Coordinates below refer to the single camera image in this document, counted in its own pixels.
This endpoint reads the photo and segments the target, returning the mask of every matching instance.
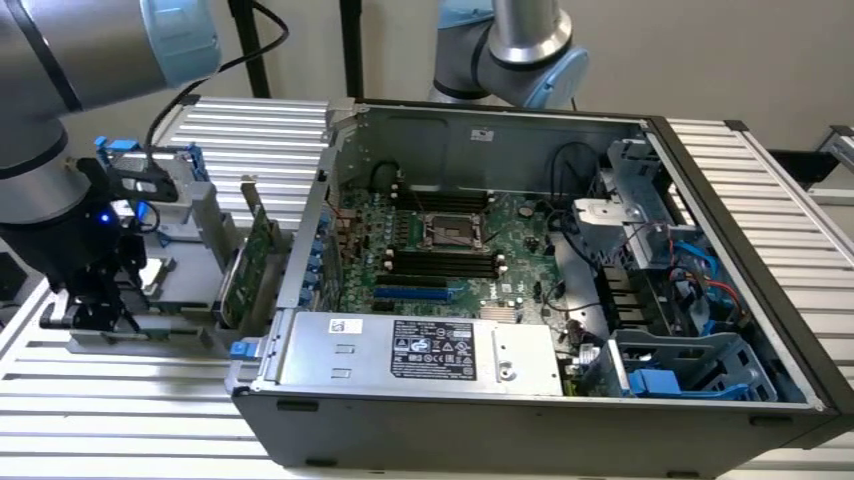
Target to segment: metal stand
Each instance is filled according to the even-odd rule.
[[[342,42],[345,44],[345,72],[347,96],[365,97],[362,67],[362,0],[339,0],[342,15]]]
[[[255,12],[253,11],[253,3],[249,0],[229,0],[229,8],[231,16],[235,19],[238,27],[238,36],[241,37],[241,49],[243,55],[258,51],[262,48],[261,38],[258,36],[258,24],[255,23]],[[253,96],[255,98],[273,98],[270,93],[270,81],[267,79],[267,66],[265,64],[265,56],[246,62],[246,70],[250,75],[250,85],[253,86]]]

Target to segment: power supply label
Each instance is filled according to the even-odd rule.
[[[391,374],[426,380],[478,380],[471,323],[395,320]]]

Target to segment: gray robot arm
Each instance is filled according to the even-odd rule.
[[[588,64],[557,0],[442,2],[431,101],[487,103],[495,95],[515,106],[559,108]]]
[[[68,290],[82,325],[110,329],[128,317],[115,277],[142,268],[145,248],[104,169],[70,161],[59,118],[217,72],[209,3],[0,0],[0,44],[0,237]]]

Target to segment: green circuit board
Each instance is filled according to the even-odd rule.
[[[391,201],[371,196],[365,190],[345,192],[342,209],[359,211],[359,230],[353,235],[367,243],[359,255],[345,260],[345,294],[339,311],[347,313],[394,313],[414,316],[481,318],[485,307],[513,305],[526,320],[542,322],[542,304],[534,298],[534,285],[541,282],[546,291],[558,281],[558,267],[554,256],[546,254],[547,211],[535,211],[530,218],[519,214],[522,207],[530,207],[533,200],[525,195],[499,194],[495,203],[486,209],[482,218],[481,239],[485,245],[481,254],[505,255],[507,272],[498,279],[449,277],[453,290],[450,302],[394,301],[394,312],[374,311],[374,288],[377,277],[383,271],[383,254],[394,244],[399,251],[426,251],[425,223],[426,215],[442,212],[415,212],[398,210]],[[445,245],[433,251],[461,252],[471,250],[465,245]]]

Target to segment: blue latch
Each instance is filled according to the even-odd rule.
[[[135,152],[139,150],[139,142],[131,139],[114,140],[107,148],[115,152]]]
[[[229,351],[229,358],[233,360],[255,360],[258,357],[258,343],[253,342],[235,342],[231,344],[231,350]]]

